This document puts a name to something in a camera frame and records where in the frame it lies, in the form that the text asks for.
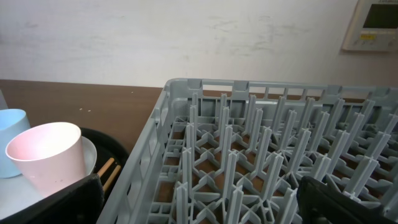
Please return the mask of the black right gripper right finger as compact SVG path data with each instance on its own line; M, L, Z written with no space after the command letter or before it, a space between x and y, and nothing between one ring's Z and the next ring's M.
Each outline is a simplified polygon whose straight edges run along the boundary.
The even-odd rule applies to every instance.
M382 216L382 206L366 208L324 183L304 176L297 190L303 223L394 224Z

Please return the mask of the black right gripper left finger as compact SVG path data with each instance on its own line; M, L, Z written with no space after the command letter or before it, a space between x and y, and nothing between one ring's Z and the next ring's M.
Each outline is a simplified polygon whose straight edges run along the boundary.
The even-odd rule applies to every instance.
M1 224L96 223L104 204L98 174L65 187L43 200L1 220Z

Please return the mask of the pink plastic cup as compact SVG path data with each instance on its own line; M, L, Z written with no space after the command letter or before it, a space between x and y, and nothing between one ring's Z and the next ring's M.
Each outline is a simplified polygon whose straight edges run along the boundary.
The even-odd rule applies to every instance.
M12 139L5 153L43 197L86 177L81 129L72 123L30 128Z

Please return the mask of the light blue plastic cup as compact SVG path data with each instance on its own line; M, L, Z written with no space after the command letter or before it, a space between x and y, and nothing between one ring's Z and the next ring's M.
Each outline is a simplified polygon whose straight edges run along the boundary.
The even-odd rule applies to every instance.
M21 172L6 155L9 142L18 134L30 129L26 112L20 109L1 110L1 178L10 178L20 175Z

